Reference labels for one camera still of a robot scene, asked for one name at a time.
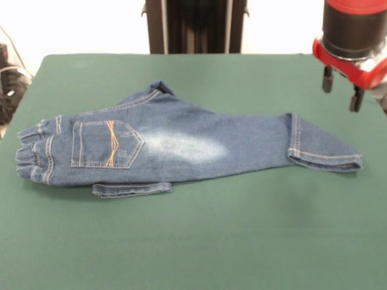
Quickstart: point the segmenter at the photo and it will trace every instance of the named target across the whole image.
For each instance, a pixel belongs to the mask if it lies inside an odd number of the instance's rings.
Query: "folded jeans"
[[[180,100],[163,82],[112,108],[42,120],[19,139],[19,176],[93,185],[103,198],[170,192],[172,182],[272,167],[362,168],[356,149],[296,114],[220,114]]]

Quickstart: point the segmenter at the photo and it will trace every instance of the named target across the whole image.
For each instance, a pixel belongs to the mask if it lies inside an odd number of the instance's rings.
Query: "green table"
[[[236,114],[293,111],[364,154],[339,174],[302,167],[105,200],[16,175],[16,132],[112,106],[153,80]],[[49,56],[0,145],[0,289],[386,289],[387,123],[351,85],[321,90],[312,56]]]

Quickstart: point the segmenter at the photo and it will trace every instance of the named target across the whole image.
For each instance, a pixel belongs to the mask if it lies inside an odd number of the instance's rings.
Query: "black object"
[[[5,44],[0,43],[0,69],[8,66],[8,50]],[[8,91],[8,81],[6,73],[0,74],[0,95]]]
[[[322,81],[322,89],[324,92],[329,93],[332,91],[333,86],[333,70],[331,66],[324,68],[324,79]]]
[[[165,2],[167,31],[163,29],[161,0],[146,0],[152,54],[241,52],[243,15],[247,0],[232,1],[231,19],[227,15],[227,0]],[[231,21],[229,31],[227,21]]]
[[[7,46],[0,44],[0,69],[8,66],[11,65],[8,63]],[[0,125],[4,125],[11,121],[29,87],[29,81],[16,69],[3,71],[0,80]]]
[[[330,93],[333,87],[333,68],[326,66],[324,68],[324,77],[322,81],[322,89],[326,93]],[[355,93],[351,97],[350,111],[359,112],[363,102],[364,90],[358,86],[354,86]]]
[[[332,55],[348,60],[365,59],[381,51],[387,35],[387,10],[352,15],[325,3],[322,44]]]
[[[354,89],[355,94],[351,98],[350,111],[357,113],[360,111],[360,107],[363,102],[364,90],[359,88],[358,86],[354,86]]]

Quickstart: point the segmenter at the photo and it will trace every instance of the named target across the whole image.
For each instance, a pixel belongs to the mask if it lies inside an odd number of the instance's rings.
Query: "black cable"
[[[16,55],[17,55],[17,57],[18,57],[18,59],[19,59],[19,61],[20,61],[20,63],[21,63],[21,65],[23,66],[24,69],[26,69],[26,68],[25,68],[25,65],[24,65],[24,62],[23,62],[22,58],[20,57],[20,54],[19,54],[18,50],[16,49],[15,44],[13,43],[12,38],[8,35],[7,32],[5,32],[4,28],[3,28],[1,25],[0,25],[0,30],[4,33],[4,35],[6,36],[6,38],[8,38],[8,40],[10,41],[11,46],[12,46],[13,50],[15,51],[15,53],[16,53]]]
[[[0,125],[11,122],[21,99],[29,87],[26,76],[15,69],[3,72],[7,78],[7,94],[0,94]]]

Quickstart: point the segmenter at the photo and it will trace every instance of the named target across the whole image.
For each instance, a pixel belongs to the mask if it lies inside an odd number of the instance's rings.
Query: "denim fabric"
[[[169,192],[171,182],[295,164],[362,168],[358,151],[296,114],[219,114],[180,100],[163,82],[112,108],[42,120],[19,138],[19,176],[93,185],[101,197]]]

